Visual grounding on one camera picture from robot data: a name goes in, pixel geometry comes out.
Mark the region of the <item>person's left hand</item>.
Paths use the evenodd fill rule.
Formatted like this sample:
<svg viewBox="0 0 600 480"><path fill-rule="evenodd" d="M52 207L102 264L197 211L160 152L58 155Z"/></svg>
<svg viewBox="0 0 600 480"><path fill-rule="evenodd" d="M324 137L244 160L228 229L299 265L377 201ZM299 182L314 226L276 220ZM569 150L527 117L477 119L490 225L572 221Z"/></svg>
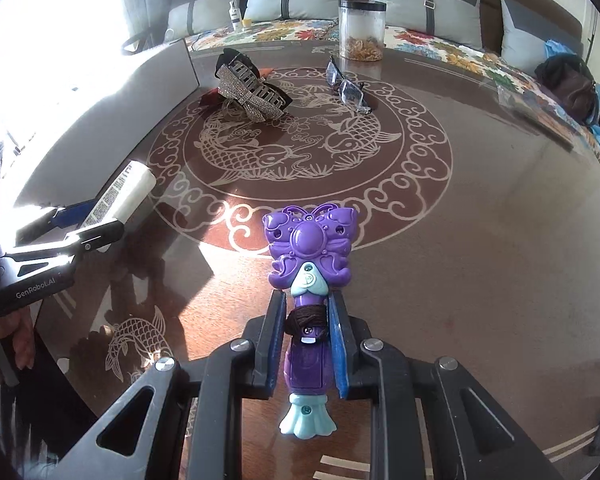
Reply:
<svg viewBox="0 0 600 480"><path fill-rule="evenodd" d="M33 323L29 307L14 311L0 318L0 342L3 339L12 341L12 350L15 353L15 364L18 370L33 367L35 359L35 342Z"/></svg>

